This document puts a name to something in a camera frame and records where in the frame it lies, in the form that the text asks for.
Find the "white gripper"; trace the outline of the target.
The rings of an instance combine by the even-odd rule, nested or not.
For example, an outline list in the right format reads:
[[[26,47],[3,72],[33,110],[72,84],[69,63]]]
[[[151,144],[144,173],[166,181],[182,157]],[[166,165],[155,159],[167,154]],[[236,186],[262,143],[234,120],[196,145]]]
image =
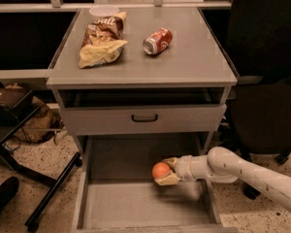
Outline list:
[[[194,182],[195,178],[191,172],[192,158],[192,155],[184,155],[180,158],[171,157],[163,159],[163,162],[168,164],[170,168],[176,172],[171,172],[163,177],[155,179],[154,181],[161,186],[176,185],[180,180],[183,182]]]

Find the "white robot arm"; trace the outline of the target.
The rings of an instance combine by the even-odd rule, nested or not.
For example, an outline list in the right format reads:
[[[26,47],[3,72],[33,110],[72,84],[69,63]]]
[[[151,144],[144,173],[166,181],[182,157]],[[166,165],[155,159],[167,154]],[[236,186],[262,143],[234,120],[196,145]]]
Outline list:
[[[159,185],[240,179],[291,213],[291,177],[246,161],[223,147],[214,147],[206,155],[164,159],[152,167],[152,176]]]

